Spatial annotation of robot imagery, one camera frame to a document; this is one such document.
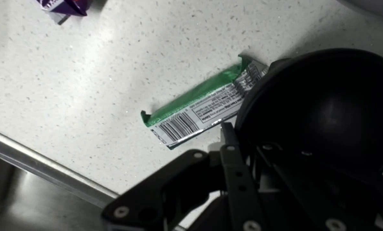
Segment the white countertop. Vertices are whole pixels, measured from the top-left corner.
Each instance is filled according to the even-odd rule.
[[[34,0],[0,2],[0,134],[115,193],[217,129],[169,151],[152,112],[248,52],[270,65],[323,48],[383,56],[383,21],[336,0],[108,0],[57,26]]]

